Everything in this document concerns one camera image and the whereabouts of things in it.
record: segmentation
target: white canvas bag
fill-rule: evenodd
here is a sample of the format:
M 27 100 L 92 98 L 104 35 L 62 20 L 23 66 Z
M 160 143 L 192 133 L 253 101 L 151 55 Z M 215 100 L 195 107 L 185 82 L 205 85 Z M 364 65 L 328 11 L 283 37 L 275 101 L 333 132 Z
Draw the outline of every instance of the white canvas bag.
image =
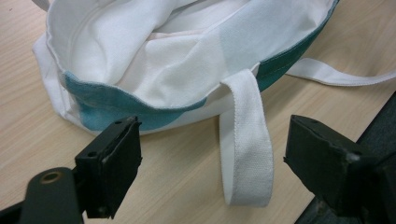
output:
M 273 155 L 260 92 L 337 2 L 35 0 L 48 19 L 34 53 L 56 112 L 90 132 L 126 116 L 151 133 L 220 115 L 225 200 L 265 206 Z M 307 74 L 304 63 L 290 72 Z

